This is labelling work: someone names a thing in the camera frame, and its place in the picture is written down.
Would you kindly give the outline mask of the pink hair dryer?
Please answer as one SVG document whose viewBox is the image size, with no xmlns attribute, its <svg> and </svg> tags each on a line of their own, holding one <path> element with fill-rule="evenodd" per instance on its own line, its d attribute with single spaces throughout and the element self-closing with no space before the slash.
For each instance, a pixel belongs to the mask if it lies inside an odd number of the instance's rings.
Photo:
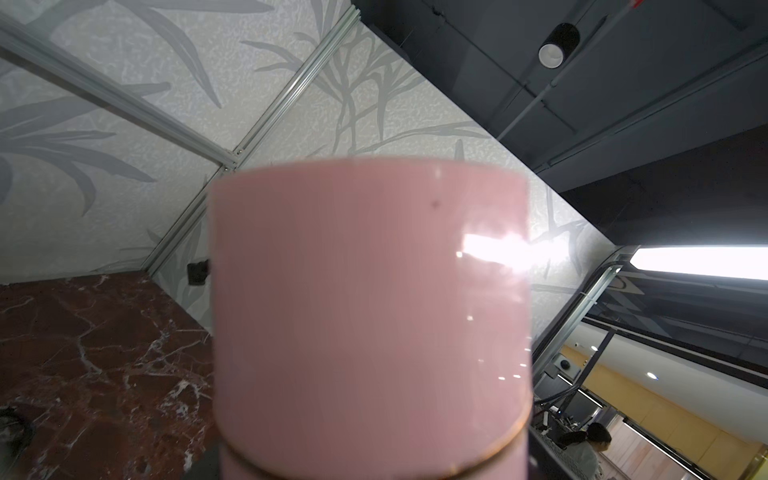
<svg viewBox="0 0 768 480">
<path fill-rule="evenodd" d="M 524 479 L 528 184 L 457 161 L 252 169 L 208 202 L 224 479 Z"/>
</svg>

